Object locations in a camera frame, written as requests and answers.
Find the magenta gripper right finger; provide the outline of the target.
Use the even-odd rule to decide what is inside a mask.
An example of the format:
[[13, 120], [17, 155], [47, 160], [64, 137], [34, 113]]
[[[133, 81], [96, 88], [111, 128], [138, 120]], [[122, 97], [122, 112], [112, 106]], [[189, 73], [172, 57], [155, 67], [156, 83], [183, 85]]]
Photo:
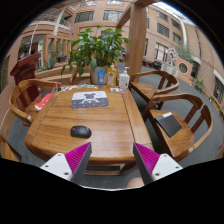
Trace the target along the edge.
[[133, 144], [133, 154], [145, 185], [182, 169], [168, 154], [158, 154], [138, 143]]

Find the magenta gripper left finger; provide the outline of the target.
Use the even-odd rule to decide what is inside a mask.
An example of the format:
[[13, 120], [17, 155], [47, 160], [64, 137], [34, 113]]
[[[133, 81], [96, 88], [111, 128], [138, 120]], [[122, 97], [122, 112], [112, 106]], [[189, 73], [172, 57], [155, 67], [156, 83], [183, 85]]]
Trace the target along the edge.
[[55, 154], [41, 169], [79, 185], [91, 153], [91, 143], [86, 143], [66, 154]]

